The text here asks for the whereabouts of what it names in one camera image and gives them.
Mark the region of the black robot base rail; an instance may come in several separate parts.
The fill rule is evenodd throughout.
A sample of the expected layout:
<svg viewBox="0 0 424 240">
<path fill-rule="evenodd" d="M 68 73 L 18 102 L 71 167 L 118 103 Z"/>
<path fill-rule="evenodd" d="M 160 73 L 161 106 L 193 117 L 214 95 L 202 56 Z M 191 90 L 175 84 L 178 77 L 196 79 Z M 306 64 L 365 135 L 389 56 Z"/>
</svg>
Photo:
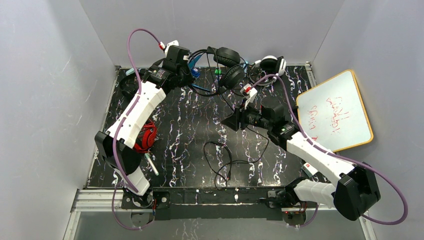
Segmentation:
<svg viewBox="0 0 424 240">
<path fill-rule="evenodd" d="M 282 187 L 155 187 L 155 216 L 159 221 L 180 219 L 266 219 L 281 221 L 301 209 L 280 196 Z"/>
</svg>

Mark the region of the blue black headphones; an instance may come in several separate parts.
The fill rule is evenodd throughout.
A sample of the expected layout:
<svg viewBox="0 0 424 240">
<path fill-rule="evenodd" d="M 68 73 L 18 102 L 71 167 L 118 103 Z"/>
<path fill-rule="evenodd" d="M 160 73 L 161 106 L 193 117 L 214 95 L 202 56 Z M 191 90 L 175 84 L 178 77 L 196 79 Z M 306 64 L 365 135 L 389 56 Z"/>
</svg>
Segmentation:
<svg viewBox="0 0 424 240">
<path fill-rule="evenodd" d="M 222 48 L 222 49 L 217 49 L 217 48 L 213 48 L 213 47 L 208 47 L 207 49 L 200 49 L 197 50 L 193 53 L 191 53 L 189 55 L 189 65 L 195 66 L 197 59 L 199 59 L 202 55 L 213 55 L 214 56 L 214 61 L 216 62 L 216 68 L 215 69 L 221 69 L 221 74 L 217 75 L 215 73 L 211 73 L 210 75 L 212 77 L 218 77 L 218 82 L 220 84 L 223 84 L 225 82 L 231 81 L 234 76 L 236 74 L 236 72 L 238 70 L 244 71 L 244 66 L 247 63 L 244 62 L 240 62 L 240 55 L 237 53 L 231 53 L 229 56 L 225 56 L 224 51 L 229 51 L 229 49 L 227 48 Z M 215 89 L 214 92 L 209 91 L 205 88 L 201 88 L 195 84 L 191 84 L 188 86 L 194 93 L 198 94 L 199 96 L 202 97 L 214 97 L 214 96 L 221 96 L 222 94 L 224 94 L 227 90 L 232 90 L 232 87 L 225 87 L 225 86 L 219 86 Z M 210 167 L 210 170 L 215 174 L 214 177 L 214 186 L 218 191 L 224 191 L 227 189 L 228 187 L 228 182 L 231 179 L 231 173 L 232 173 L 232 166 L 234 164 L 255 164 L 257 162 L 259 162 L 264 153 L 266 152 L 268 145 L 269 145 L 270 140 L 266 139 L 266 145 L 262 151 L 262 153 L 259 155 L 259 158 L 257 160 L 254 161 L 248 161 L 248 160 L 234 160 L 232 157 L 232 152 L 230 151 L 230 149 L 228 148 L 227 145 L 225 145 L 224 143 L 218 142 L 218 141 L 207 141 L 206 143 L 204 143 L 203 145 L 203 154 L 204 154 L 204 158 L 208 164 L 208 166 Z M 224 150 L 227 151 L 228 153 L 228 157 L 229 157 L 229 162 L 223 164 L 218 170 L 214 170 L 209 159 L 208 156 L 206 154 L 206 146 L 207 145 L 214 145 L 216 147 L 220 147 Z"/>
</svg>

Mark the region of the red headphones with cable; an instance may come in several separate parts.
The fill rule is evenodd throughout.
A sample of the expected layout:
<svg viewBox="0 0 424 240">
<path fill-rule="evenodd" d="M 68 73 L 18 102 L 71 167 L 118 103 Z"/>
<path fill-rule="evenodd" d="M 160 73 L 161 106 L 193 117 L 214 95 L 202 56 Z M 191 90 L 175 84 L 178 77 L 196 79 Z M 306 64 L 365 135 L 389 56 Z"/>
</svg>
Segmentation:
<svg viewBox="0 0 424 240">
<path fill-rule="evenodd" d="M 138 153 L 148 153 L 156 140 L 157 131 L 154 121 L 148 119 L 139 132 L 133 149 Z"/>
</svg>

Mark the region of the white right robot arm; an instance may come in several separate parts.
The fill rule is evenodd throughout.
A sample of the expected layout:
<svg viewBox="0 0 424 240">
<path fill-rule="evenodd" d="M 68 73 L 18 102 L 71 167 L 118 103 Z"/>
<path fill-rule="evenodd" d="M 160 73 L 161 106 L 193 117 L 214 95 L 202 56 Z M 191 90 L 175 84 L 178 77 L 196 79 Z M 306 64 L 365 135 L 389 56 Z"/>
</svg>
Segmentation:
<svg viewBox="0 0 424 240">
<path fill-rule="evenodd" d="M 244 100 L 221 123 L 234 131 L 249 125 L 266 130 L 275 145 L 314 167 L 329 183 L 298 177 L 283 190 L 266 198 L 270 207 L 315 202 L 336 208 L 346 219 L 354 221 L 381 199 L 375 173 L 365 163 L 351 163 L 332 156 L 332 151 L 312 141 L 290 122 L 281 104 L 261 105 L 255 109 L 251 101 L 257 90 L 250 84 L 240 93 Z"/>
</svg>

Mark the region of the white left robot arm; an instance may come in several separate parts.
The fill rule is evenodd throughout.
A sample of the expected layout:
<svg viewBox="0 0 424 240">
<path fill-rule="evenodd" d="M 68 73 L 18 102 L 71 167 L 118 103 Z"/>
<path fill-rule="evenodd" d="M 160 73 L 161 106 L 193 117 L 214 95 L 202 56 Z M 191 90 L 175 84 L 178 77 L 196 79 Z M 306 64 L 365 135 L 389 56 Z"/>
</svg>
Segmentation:
<svg viewBox="0 0 424 240">
<path fill-rule="evenodd" d="M 189 52 L 177 40 L 169 42 L 164 50 L 165 58 L 145 71 L 139 89 L 118 120 L 94 137 L 100 159 L 115 169 L 126 188 L 137 196 L 143 196 L 150 183 L 141 170 L 142 156 L 134 149 L 136 141 L 152 112 L 166 96 L 173 89 L 194 81 L 188 65 Z"/>
</svg>

